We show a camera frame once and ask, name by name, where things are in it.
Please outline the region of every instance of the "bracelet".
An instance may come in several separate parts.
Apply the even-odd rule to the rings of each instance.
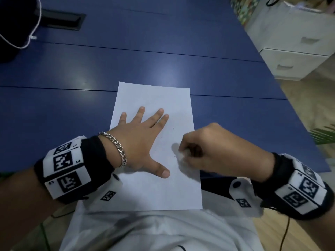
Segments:
[[[118,149],[118,151],[120,153],[120,156],[121,156],[121,159],[122,159],[122,164],[121,164],[120,168],[126,166],[126,164],[127,164],[127,156],[126,156],[125,151],[123,150],[122,145],[119,143],[119,141],[114,136],[112,136],[111,134],[108,134],[106,132],[100,132],[99,135],[103,135],[106,138],[108,138],[109,140],[111,140],[111,142]]]

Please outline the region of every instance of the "right hand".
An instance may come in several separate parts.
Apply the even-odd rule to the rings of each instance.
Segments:
[[[217,123],[187,133],[179,146],[189,148],[185,161],[194,168],[225,176],[266,181],[273,172],[274,155],[234,135]]]

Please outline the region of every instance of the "white string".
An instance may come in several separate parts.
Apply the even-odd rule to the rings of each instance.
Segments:
[[[41,21],[41,17],[42,17],[42,4],[41,4],[41,1],[40,1],[40,0],[37,0],[37,2],[38,2],[38,4],[39,4],[39,9],[40,9],[39,20],[37,21],[37,24],[36,24],[36,26],[34,27],[34,29],[33,29],[33,30],[31,31],[31,33],[29,34],[28,41],[27,41],[27,43],[26,43],[24,46],[22,46],[22,47],[15,46],[15,45],[13,45],[12,43],[10,43],[7,39],[5,39],[4,36],[2,36],[2,35],[0,34],[0,37],[1,37],[5,42],[7,42],[9,45],[11,45],[12,47],[17,48],[17,49],[24,49],[24,48],[26,48],[27,46],[29,46],[29,44],[30,44],[30,40],[31,40],[31,39],[36,39],[36,36],[33,36],[33,34],[35,33],[37,27],[40,25],[40,21]]]

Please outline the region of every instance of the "left hand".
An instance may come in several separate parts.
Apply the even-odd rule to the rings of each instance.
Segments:
[[[149,152],[157,135],[168,121],[169,115],[166,114],[162,117],[164,110],[161,108],[152,117],[141,123],[144,111],[145,107],[141,106],[129,123],[126,123],[127,114],[123,112],[119,124],[107,133],[114,136],[122,145],[127,156],[126,166],[135,170],[144,168],[159,177],[168,178],[170,171],[153,160]],[[99,138],[105,147],[107,159],[111,165],[119,167],[121,156],[115,145],[105,136],[100,135]]]

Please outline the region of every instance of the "hand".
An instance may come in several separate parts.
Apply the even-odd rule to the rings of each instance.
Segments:
[[[273,172],[274,155],[225,130],[217,123],[187,133],[179,151],[189,148],[185,161],[192,167],[226,176],[266,181]]]
[[[107,133],[114,136],[122,145],[127,156],[128,167],[135,170],[143,167],[159,177],[168,178],[170,171],[153,160],[149,152],[157,135],[168,121],[169,115],[166,114],[162,117],[164,110],[161,108],[152,117],[141,123],[144,111],[144,106],[141,106],[129,123],[126,123],[127,114],[123,112],[119,124]],[[100,135],[99,138],[105,147],[107,159],[112,166],[119,167],[121,156],[115,145],[105,136]]]

